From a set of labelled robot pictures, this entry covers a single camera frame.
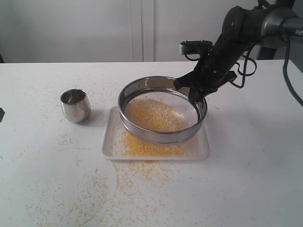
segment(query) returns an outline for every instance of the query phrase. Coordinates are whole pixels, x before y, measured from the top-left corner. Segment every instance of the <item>sieve rim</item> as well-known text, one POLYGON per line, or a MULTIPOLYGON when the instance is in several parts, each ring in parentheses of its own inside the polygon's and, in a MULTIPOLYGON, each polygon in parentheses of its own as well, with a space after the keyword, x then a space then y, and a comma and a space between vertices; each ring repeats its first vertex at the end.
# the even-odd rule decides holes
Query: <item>sieve rim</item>
MULTIPOLYGON (((157 134, 157 135, 178 135, 178 134, 182 134, 184 132, 187 132, 187 131, 192 131, 194 130, 195 128, 200 128, 201 125, 202 125, 202 121, 204 120, 205 116, 206 116, 206 113, 207 113, 207 103, 206 103, 206 100, 205 98, 203 99, 202 102, 195 102, 195 104, 192 104, 190 101, 189 101, 189 98, 188 96, 185 94, 185 93, 189 93, 189 89, 188 91, 187 88, 183 88, 183 93, 181 92, 182 89, 180 90, 176 90, 175 88, 167 88, 167 87, 145 87, 145 88, 142 88, 142 89, 138 89, 138 90, 135 90, 131 93, 129 93, 127 96, 125 96, 125 91, 133 84, 136 84, 138 83, 139 81, 145 81, 145 80, 149 80, 149 79, 167 79, 167 80, 175 80, 176 78, 173 78, 173 77, 165 77, 165 76, 151 76, 151 77, 144 77, 144 78, 140 78, 140 79, 137 79, 137 80, 134 80, 132 81, 131 83, 127 84, 123 89, 122 91, 120 92, 119 94, 119 98, 118 98, 118 108, 119 108, 119 112, 120 112, 120 117, 122 119, 122 123, 123 125, 125 126, 125 128, 134 136, 137 136, 135 135, 135 133, 133 133, 126 125, 125 125, 125 122, 123 121, 123 119, 125 119, 129 124, 131 124, 133 127, 136 127, 142 131, 145 131, 145 132, 148 132, 148 133, 152 133, 152 134, 157 134), (139 95, 142 95, 142 94, 145 94, 145 93, 151 93, 151 92, 165 92, 165 93, 168 93, 168 94, 172 94, 172 95, 176 95, 176 96, 179 96, 181 98, 183 98, 184 100, 188 101, 196 110, 196 114, 198 116, 198 120, 195 124, 193 124, 192 126, 188 127, 188 128, 185 128, 185 129, 182 129, 182 130, 178 130, 178 131, 153 131, 153 130, 150 130, 150 129, 146 129, 146 128, 143 128, 137 124, 135 124, 134 122, 132 122, 126 115, 125 115, 125 108, 127 106, 127 104, 132 100, 134 99, 135 97, 139 96, 139 95)), ((194 130, 194 133, 193 134, 190 134, 186 139, 180 141, 180 142, 183 142, 185 140, 188 140, 189 138, 191 138, 192 136, 195 135, 195 130, 194 130)), ((146 140, 148 142, 150 142, 149 140, 143 138, 143 137, 140 137, 140 136, 137 136, 143 140, 146 140)))

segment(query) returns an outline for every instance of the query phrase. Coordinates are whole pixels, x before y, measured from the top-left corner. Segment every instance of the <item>white tray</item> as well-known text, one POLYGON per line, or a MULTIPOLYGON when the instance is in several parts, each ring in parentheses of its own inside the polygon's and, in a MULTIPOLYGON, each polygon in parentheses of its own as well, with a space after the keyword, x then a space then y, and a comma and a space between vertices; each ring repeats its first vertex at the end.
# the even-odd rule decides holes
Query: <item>white tray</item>
POLYGON ((103 135, 101 154, 111 160, 201 160, 209 154, 209 146, 204 126, 189 141, 185 142, 183 156, 125 156, 122 135, 125 128, 121 122, 118 107, 113 107, 103 135))

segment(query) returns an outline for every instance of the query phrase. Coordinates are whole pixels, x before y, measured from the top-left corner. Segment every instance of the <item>stainless steel cup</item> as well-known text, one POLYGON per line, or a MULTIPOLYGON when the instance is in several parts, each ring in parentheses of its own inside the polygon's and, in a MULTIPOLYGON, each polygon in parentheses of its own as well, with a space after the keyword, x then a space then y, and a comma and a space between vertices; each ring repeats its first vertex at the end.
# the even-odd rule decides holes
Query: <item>stainless steel cup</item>
POLYGON ((61 95, 63 114, 67 120, 79 123, 90 114, 89 99, 81 89, 71 89, 61 95))

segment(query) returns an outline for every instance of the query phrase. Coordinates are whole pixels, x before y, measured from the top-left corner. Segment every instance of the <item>robotic arm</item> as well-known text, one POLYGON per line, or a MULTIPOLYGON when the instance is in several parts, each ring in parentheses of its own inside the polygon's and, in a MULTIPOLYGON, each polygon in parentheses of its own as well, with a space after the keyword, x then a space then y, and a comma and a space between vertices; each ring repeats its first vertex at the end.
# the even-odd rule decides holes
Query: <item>robotic arm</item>
POLYGON ((247 60, 251 60, 249 54, 254 45, 280 48, 290 38, 303 43, 303 18, 291 9, 271 6, 247 10, 236 6, 227 13, 222 33, 214 45, 210 41, 186 41, 180 44, 181 54, 186 57, 199 54, 200 58, 194 70, 176 79, 174 86, 176 89, 189 87, 189 100, 198 102, 236 79, 235 72, 230 70, 245 51, 248 51, 248 55, 244 72, 239 72, 244 80, 245 76, 253 74, 246 74, 245 65, 247 60))

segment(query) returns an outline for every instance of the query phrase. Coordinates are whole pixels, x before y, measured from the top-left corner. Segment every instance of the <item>table surface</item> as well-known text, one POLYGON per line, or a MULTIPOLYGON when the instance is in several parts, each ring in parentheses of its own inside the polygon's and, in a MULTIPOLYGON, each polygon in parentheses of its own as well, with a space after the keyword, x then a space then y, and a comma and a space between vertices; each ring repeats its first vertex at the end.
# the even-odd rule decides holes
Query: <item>table surface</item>
MULTIPOLYGON (((1 64, 0 225, 302 226, 303 108, 283 61, 257 63, 244 89, 207 97, 208 158, 153 163, 101 156, 105 113, 132 80, 179 77, 194 62, 1 64), (71 88, 92 106, 81 124, 61 111, 71 88)), ((288 72, 303 96, 302 73, 288 72)))

